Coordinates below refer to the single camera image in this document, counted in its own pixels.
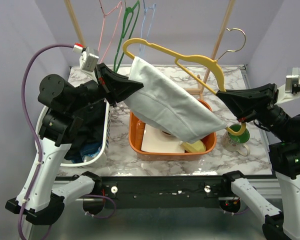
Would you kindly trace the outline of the grey white garment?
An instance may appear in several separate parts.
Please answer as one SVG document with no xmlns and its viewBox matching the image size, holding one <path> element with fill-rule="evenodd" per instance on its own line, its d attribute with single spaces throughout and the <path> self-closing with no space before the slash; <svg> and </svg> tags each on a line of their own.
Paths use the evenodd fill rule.
<svg viewBox="0 0 300 240">
<path fill-rule="evenodd" d="M 130 111 L 142 122 L 183 142 L 194 143 L 227 126 L 185 89 L 138 56 L 132 62 L 128 79 L 143 84 L 124 100 Z"/>
</svg>

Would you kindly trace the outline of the black garment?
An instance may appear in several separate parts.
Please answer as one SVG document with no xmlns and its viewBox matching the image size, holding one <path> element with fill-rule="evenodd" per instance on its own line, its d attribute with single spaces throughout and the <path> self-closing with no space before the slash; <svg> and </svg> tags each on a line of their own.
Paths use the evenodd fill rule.
<svg viewBox="0 0 300 240">
<path fill-rule="evenodd" d="M 80 148 L 89 143 L 103 142 L 104 124 L 106 116 L 106 103 L 100 101 L 92 107 L 88 107 L 79 112 L 83 119 L 83 124 L 78 130 L 76 138 L 73 140 L 70 150 L 64 159 L 71 161 Z"/>
</svg>

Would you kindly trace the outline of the dark blue denim skirt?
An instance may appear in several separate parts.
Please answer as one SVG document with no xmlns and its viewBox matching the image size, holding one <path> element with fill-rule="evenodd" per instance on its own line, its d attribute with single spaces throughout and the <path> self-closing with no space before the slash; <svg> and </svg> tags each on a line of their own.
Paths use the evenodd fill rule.
<svg viewBox="0 0 300 240">
<path fill-rule="evenodd" d="M 72 163 L 83 163 L 85 162 L 86 157 L 94 158 L 96 157 L 101 150 L 102 143 L 94 142 L 94 143 L 86 143 L 83 145 L 80 150 L 73 156 Z"/>
</svg>

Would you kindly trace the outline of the green hanger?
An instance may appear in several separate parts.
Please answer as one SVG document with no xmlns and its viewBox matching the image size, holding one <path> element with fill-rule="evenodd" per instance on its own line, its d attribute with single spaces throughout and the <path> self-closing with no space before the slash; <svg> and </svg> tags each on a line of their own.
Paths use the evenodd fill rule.
<svg viewBox="0 0 300 240">
<path fill-rule="evenodd" d="M 124 53 L 120 54 L 122 49 L 122 44 L 124 40 L 129 40 L 132 37 L 132 34 L 135 30 L 137 20 L 140 13 L 140 1 L 137 0 L 133 6 L 125 5 L 123 20 L 122 20 L 122 29 L 119 37 L 119 42 L 116 49 L 116 54 L 113 62 L 113 70 L 117 72 L 120 68 L 122 60 L 124 58 Z"/>
</svg>

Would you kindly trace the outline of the pink wire hanger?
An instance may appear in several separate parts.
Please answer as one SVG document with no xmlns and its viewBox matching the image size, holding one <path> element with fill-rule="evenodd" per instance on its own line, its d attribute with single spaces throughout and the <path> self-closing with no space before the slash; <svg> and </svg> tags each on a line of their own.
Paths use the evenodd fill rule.
<svg viewBox="0 0 300 240">
<path fill-rule="evenodd" d="M 112 8 L 104 7 L 103 0 L 99 0 L 102 21 L 97 50 L 101 53 L 100 61 L 103 62 L 114 41 L 123 12 L 123 2 L 118 0 Z"/>
</svg>

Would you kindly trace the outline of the light blue hanger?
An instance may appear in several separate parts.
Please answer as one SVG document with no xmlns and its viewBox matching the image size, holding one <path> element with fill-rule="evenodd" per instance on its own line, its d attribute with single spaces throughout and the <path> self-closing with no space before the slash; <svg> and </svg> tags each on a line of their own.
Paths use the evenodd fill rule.
<svg viewBox="0 0 300 240">
<path fill-rule="evenodd" d="M 155 18 L 157 4 L 156 3 L 147 4 L 146 0 L 143 0 L 142 5 L 143 5 L 143 19 L 140 28 L 140 38 L 147 41 Z"/>
</svg>

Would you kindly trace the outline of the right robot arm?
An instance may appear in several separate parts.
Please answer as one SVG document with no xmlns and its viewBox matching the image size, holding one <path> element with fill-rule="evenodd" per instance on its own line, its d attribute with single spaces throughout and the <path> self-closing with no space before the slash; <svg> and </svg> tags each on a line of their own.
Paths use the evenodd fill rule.
<svg viewBox="0 0 300 240">
<path fill-rule="evenodd" d="M 281 103 L 300 95 L 300 85 L 277 87 L 266 84 L 244 90 L 218 91 L 228 109 L 244 124 L 258 126 L 274 134 L 279 142 L 269 145 L 269 159 L 279 182 L 282 209 L 273 207 L 240 171 L 222 176 L 220 191 L 235 194 L 258 217 L 268 240 L 300 240 L 300 114 L 291 117 Z"/>
</svg>

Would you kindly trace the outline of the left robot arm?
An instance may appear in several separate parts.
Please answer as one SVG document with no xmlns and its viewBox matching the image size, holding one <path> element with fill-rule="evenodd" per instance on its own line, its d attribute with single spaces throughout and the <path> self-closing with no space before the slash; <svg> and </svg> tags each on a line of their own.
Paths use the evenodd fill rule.
<svg viewBox="0 0 300 240">
<path fill-rule="evenodd" d="M 143 86 L 104 63 L 94 68 L 90 81 L 76 87 L 57 74 L 44 77 L 38 101 L 48 110 L 35 133 L 37 154 L 23 189 L 6 202 L 5 208 L 34 225 L 50 226 L 60 218 L 67 204 L 86 195 L 97 197 L 102 180 L 89 171 L 61 188 L 54 188 L 59 167 L 81 127 L 90 121 L 90 115 L 102 102 L 115 106 Z"/>
</svg>

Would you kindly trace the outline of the wooden clothes rack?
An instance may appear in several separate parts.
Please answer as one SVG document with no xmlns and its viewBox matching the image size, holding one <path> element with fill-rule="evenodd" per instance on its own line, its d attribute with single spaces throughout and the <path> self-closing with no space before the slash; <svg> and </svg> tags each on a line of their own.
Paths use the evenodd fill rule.
<svg viewBox="0 0 300 240">
<path fill-rule="evenodd" d="M 218 33 L 217 40 L 216 40 L 216 43 L 214 45 L 214 48 L 213 48 L 213 51 L 212 51 L 212 54 L 211 54 L 211 57 L 207 57 L 207 56 L 198 55 L 198 54 L 195 54 L 195 55 L 182 55 L 180 53 L 177 53 L 177 52 L 175 52 L 173 50 L 170 50 L 170 49 L 165 48 L 163 46 L 160 46 L 158 44 L 149 43 L 146 39 L 143 39 L 143 38 L 131 38 L 131 35 L 132 35 L 133 31 L 134 31 L 136 22 L 137 22 L 138 17 L 139 17 L 140 1 L 137 0 L 136 3 L 135 3 L 135 5 L 133 7 L 126 7 L 126 1 L 124 1 L 125 12 L 124 12 L 123 22 L 122 22 L 123 30 L 122 30 L 122 33 L 121 33 L 121 36 L 120 36 L 120 39 L 119 39 L 119 44 L 118 44 L 117 52 L 116 52 L 116 55 L 115 55 L 115 58 L 114 58 L 114 65 L 113 65 L 114 71 L 115 72 L 118 71 L 118 69 L 119 69 L 119 67 L 121 65 L 123 54 L 126 55 L 127 57 L 129 57 L 132 60 L 135 58 L 135 55 L 133 55 L 131 52 L 128 51 L 128 46 L 130 46 L 132 44 L 140 44 L 141 46 L 147 46 L 149 48 L 155 49 L 155 50 L 160 51 L 160 52 L 162 52 L 164 54 L 167 54 L 169 56 L 174 57 L 174 63 L 180 69 L 182 69 L 185 73 L 187 73 L 190 77 L 192 77 L 198 83 L 198 86 L 199 86 L 198 88 L 187 88 L 187 89 L 185 89 L 189 94 L 191 94 L 193 96 L 197 96 L 198 95 L 198 96 L 200 96 L 201 100 L 203 100 L 204 89 L 207 89 L 213 95 L 217 94 L 216 91 L 214 91 L 211 87 L 209 87 L 207 85 L 207 80 L 208 80 L 210 72 L 213 73 L 213 75 L 214 75 L 214 77 L 215 77 L 215 79 L 217 81 L 218 89 L 221 92 L 226 92 L 226 89 L 225 89 L 225 77 L 224 77 L 224 74 L 223 74 L 223 71 L 222 71 L 221 67 L 218 64 L 218 60 L 220 58 L 222 58 L 227 53 L 235 53 L 235 52 L 240 51 L 245 46 L 246 40 L 247 40 L 245 32 L 242 31 L 241 29 L 239 29 L 239 28 L 232 28 L 232 29 L 226 28 L 227 24 L 228 24 L 228 21 L 229 21 L 229 18 L 231 16 L 233 7 L 235 5 L 235 2 L 236 2 L 235 0 L 229 0 L 228 6 L 227 6 L 227 9 L 226 9 L 223 21 L 222 21 L 222 25 L 221 25 L 219 33 Z M 79 43 L 83 44 L 83 47 L 86 47 L 86 42 L 84 40 L 81 28 L 80 28 L 80 25 L 78 23 L 78 20 L 77 20 L 76 14 L 74 12 L 74 9 L 73 9 L 71 1 L 70 0 L 64 0 L 64 4 L 65 4 L 65 7 L 66 7 L 67 12 L 69 14 L 69 17 L 70 17 L 70 20 L 71 20 L 72 25 L 74 27 L 74 30 L 76 32 L 76 35 L 78 37 Z M 116 10 L 116 9 L 118 9 L 120 7 L 119 15 L 118 15 L 118 18 L 117 18 L 117 23 L 115 25 L 113 36 L 111 37 L 110 43 L 109 43 L 109 45 L 108 45 L 108 47 L 107 47 L 107 49 L 105 51 L 105 54 L 104 54 L 104 56 L 105 56 L 107 54 L 107 52 L 108 52 L 108 48 L 110 47 L 110 45 L 112 43 L 112 39 L 114 37 L 114 34 L 116 33 L 116 29 L 117 29 L 117 26 L 118 26 L 118 23 L 119 23 L 119 19 L 120 19 L 120 16 L 121 16 L 121 12 L 122 12 L 122 8 L 123 8 L 123 2 L 122 1 L 118 2 L 117 6 L 114 7 L 108 13 L 105 13 L 105 11 L 103 9 L 103 6 L 102 6 L 101 0 L 99 0 L 99 5 L 100 5 L 100 8 L 101 8 L 101 12 L 103 14 L 103 22 L 102 22 L 102 28 L 101 28 L 101 35 L 100 35 L 100 39 L 99 39 L 99 46 L 101 45 L 101 41 L 102 41 L 102 37 L 103 37 L 103 31 L 104 31 L 106 16 L 108 16 L 114 10 Z M 129 35 L 129 39 L 127 39 L 123 43 L 123 45 L 122 45 L 122 41 L 124 40 L 124 37 L 126 35 L 125 30 L 129 28 L 129 25 L 130 25 L 130 22 L 131 22 L 131 20 L 130 20 L 129 23 L 128 23 L 128 27 L 125 28 L 127 17 L 128 17 L 129 14 L 132 14 L 131 16 L 133 17 L 133 15 L 134 15 L 134 9 L 136 7 L 138 7 L 137 17 L 136 17 L 136 20 L 134 21 L 132 30 L 130 32 L 131 34 Z M 221 44 L 221 41 L 223 39 L 223 35 L 224 35 L 224 33 L 225 33 L 226 30 L 228 32 L 231 32 L 231 31 L 239 31 L 239 32 L 241 32 L 243 34 L 243 37 L 244 37 L 243 45 L 242 45 L 242 47 L 240 49 L 237 49 L 237 50 L 228 49 L 219 58 L 216 58 L 218 50 L 219 50 L 219 47 L 220 47 L 220 44 Z M 118 54 L 119 54 L 119 50 L 121 49 L 121 46 L 122 46 L 123 54 L 121 55 L 120 60 L 119 60 L 119 62 L 117 64 L 117 58 L 118 58 Z M 207 70 L 205 72 L 203 80 L 201 80 L 199 77 L 195 76 L 185 66 L 183 66 L 182 64 L 180 64 L 179 60 L 182 60 L 182 61 L 185 61 L 185 62 L 190 62 L 190 63 L 197 63 L 197 64 L 200 64 L 200 65 L 206 67 Z"/>
</svg>

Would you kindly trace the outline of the orange plastic tub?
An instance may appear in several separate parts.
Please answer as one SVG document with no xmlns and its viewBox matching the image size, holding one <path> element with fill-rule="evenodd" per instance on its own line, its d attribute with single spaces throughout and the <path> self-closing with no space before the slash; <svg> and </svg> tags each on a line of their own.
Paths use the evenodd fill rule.
<svg viewBox="0 0 300 240">
<path fill-rule="evenodd" d="M 205 152 L 189 153 L 152 153 L 141 150 L 145 123 L 139 120 L 133 113 L 129 117 L 129 144 L 136 152 L 138 158 L 144 161 L 197 161 L 203 155 L 211 152 L 217 143 L 217 135 L 215 132 L 202 138 L 201 141 L 206 146 Z"/>
</svg>

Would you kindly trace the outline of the white floral mug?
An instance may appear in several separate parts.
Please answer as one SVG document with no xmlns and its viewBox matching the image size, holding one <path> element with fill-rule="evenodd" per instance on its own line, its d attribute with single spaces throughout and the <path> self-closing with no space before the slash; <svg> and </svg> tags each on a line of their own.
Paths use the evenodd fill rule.
<svg viewBox="0 0 300 240">
<path fill-rule="evenodd" d="M 224 133 L 221 139 L 221 145 L 223 148 L 229 152 L 238 152 L 240 155 L 247 157 L 250 155 L 251 151 L 246 143 L 236 143 L 232 141 L 228 135 L 228 131 Z"/>
</svg>

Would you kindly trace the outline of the yellow cup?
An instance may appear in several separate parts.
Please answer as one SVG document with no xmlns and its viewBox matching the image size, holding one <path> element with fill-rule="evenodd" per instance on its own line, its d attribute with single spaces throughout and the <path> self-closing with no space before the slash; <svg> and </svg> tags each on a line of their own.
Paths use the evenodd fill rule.
<svg viewBox="0 0 300 240">
<path fill-rule="evenodd" d="M 201 153 L 206 151 L 206 146 L 201 140 L 198 140 L 194 143 L 181 141 L 180 146 L 183 147 L 188 153 Z"/>
</svg>

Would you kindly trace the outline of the white square plate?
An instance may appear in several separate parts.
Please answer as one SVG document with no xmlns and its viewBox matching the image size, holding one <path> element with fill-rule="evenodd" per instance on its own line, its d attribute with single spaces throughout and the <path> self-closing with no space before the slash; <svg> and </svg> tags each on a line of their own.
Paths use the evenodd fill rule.
<svg viewBox="0 0 300 240">
<path fill-rule="evenodd" d="M 177 137 L 167 137 L 163 135 L 161 130 L 146 124 L 141 150 L 157 154 L 183 154 L 185 150 L 180 146 L 180 142 Z"/>
</svg>

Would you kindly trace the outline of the white laundry basket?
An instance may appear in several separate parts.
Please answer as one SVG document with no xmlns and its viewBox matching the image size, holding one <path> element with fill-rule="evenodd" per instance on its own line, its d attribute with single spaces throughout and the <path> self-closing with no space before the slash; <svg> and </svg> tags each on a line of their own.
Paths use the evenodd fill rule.
<svg viewBox="0 0 300 240">
<path fill-rule="evenodd" d="M 49 147 L 58 149 L 61 151 L 58 154 L 62 159 L 59 161 L 62 167 L 68 168 L 85 168 L 95 166 L 107 158 L 107 151 L 109 148 L 109 136 L 110 136 L 110 105 L 106 100 L 101 100 L 106 103 L 102 147 L 99 154 L 92 158 L 86 157 L 85 162 L 72 163 L 65 159 L 66 153 L 70 150 L 72 142 L 76 138 L 78 131 L 83 124 L 84 120 L 79 117 L 79 112 L 92 107 L 90 106 L 79 109 L 74 115 L 65 114 L 53 110 L 47 106 L 43 107 L 35 127 L 35 132 L 41 139 L 43 144 L 42 150 L 46 152 Z"/>
</svg>

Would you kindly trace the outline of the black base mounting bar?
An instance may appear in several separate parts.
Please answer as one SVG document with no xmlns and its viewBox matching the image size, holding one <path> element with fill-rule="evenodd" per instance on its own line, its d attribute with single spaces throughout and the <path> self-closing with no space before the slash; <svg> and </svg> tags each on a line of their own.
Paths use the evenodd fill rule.
<svg viewBox="0 0 300 240">
<path fill-rule="evenodd" d="M 86 196 L 98 194 L 110 198 L 106 207 L 118 209 L 219 208 L 221 201 L 238 199 L 230 184 L 217 175 L 107 176 Z"/>
</svg>

